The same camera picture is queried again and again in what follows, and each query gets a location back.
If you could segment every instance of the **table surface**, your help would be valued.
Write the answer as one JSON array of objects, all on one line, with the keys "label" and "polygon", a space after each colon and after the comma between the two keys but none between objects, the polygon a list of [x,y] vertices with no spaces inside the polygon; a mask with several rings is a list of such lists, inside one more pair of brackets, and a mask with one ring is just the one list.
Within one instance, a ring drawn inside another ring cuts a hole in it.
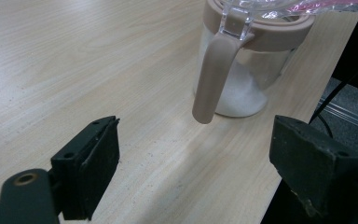
[{"label": "table surface", "polygon": [[92,223],[259,223],[280,182],[274,116],[309,120],[358,14],[317,16],[261,112],[202,125],[191,108],[203,5],[0,1],[0,188],[115,115],[120,163]]}]

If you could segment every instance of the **beige handle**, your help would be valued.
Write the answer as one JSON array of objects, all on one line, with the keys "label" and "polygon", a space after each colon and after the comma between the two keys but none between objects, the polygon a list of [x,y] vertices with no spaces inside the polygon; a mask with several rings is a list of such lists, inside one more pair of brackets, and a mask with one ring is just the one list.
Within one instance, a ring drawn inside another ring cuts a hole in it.
[{"label": "beige handle", "polygon": [[193,117],[199,123],[207,124],[212,121],[234,58],[240,48],[253,37],[254,35],[248,34],[244,40],[239,40],[218,32],[209,43],[193,104]]}]

